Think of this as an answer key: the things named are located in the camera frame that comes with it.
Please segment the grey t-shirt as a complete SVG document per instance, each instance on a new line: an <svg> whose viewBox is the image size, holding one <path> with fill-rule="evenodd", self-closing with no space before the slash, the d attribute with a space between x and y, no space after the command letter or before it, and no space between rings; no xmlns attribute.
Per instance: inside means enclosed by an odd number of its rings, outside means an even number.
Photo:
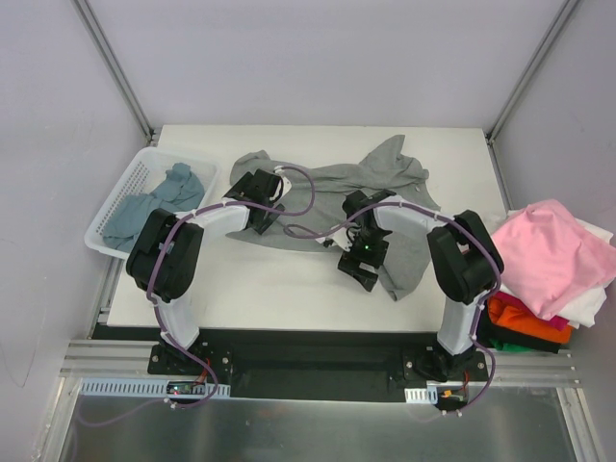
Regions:
<svg viewBox="0 0 616 462"><path fill-rule="evenodd" d="M294 239L284 234L283 226L297 224L312 231L326 231L350 217L359 208L345 206L347 197L357 191L373 196L384 190L433 211L441 207L427 189L429 172L421 162L402 153L405 137L395 135L382 142L357 164L337 164L309 168L315 184L315 202L311 210L300 217L278 218L263 234L254 230L234 232L229 238L266 247L325 252L314 240ZM395 301L414 292L423 279L430 261L425 233L418 226L405 236L393 233L384 238L389 248L383 265L377 270L378 281Z"/></svg>

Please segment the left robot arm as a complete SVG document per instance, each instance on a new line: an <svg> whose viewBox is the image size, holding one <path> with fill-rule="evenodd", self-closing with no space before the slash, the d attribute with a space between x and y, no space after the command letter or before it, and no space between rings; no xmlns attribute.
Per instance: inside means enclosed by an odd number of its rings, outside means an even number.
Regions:
<svg viewBox="0 0 616 462"><path fill-rule="evenodd" d="M246 173L221 202L202 213L150 213L126 262L126 271L156 305L161 337L174 346L170 363L184 374L197 372L204 352L194 345L199 327L191 307L191 284L201 247L230 233L264 233L285 211L277 204L290 190L283 168Z"/></svg>

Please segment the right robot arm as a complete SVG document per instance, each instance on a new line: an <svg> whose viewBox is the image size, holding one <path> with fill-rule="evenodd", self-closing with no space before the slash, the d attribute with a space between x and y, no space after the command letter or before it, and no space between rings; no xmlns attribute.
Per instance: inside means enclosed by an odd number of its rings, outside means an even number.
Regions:
<svg viewBox="0 0 616 462"><path fill-rule="evenodd" d="M409 202L391 191L371 196L349 194L342 205L351 230L334 241L343 253L338 270L369 292L376 270L387 256L385 238L397 233L420 235L427 243L432 267L445 295L443 320L437 332L440 349L432 359L435 373L453 380L467 369L465 352L473 347L475 309L501 281L503 261L479 215L467 210L452 218Z"/></svg>

